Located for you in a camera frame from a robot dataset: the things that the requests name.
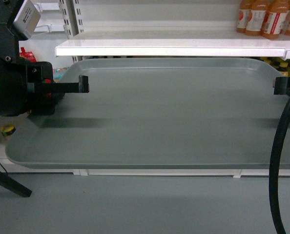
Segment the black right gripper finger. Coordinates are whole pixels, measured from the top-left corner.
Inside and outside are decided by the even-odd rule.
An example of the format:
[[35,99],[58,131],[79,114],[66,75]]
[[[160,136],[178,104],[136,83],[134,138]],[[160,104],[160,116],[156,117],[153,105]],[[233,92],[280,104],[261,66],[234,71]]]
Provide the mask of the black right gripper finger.
[[277,77],[273,87],[274,95],[290,95],[290,77]]

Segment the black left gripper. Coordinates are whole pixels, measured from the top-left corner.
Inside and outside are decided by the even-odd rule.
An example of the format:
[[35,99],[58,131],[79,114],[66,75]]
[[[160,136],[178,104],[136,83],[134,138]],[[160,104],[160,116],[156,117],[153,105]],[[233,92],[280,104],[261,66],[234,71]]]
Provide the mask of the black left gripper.
[[30,62],[21,58],[19,64],[0,58],[0,116],[13,117],[30,111],[37,116],[55,112],[56,95],[29,93],[28,83],[52,83],[50,93],[89,93],[89,77],[79,76],[78,82],[53,83],[50,62]]

